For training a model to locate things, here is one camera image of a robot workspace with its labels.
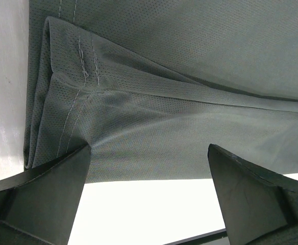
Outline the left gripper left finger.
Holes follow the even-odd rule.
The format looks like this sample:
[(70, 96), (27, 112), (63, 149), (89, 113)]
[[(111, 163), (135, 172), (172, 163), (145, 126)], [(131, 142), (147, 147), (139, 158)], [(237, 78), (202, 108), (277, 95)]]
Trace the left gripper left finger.
[(68, 244), (90, 158), (86, 144), (0, 180), (0, 244)]

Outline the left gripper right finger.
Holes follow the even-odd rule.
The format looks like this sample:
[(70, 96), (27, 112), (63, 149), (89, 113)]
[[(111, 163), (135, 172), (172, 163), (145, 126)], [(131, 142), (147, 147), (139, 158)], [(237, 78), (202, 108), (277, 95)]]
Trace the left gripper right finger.
[(298, 180), (214, 144), (208, 161), (230, 244), (298, 244)]

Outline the grey t-shirt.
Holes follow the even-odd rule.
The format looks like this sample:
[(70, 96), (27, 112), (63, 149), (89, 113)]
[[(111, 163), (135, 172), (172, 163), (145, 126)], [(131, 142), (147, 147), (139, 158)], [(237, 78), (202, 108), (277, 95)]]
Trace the grey t-shirt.
[(89, 183), (298, 173), (298, 1), (30, 1), (24, 168), (84, 144)]

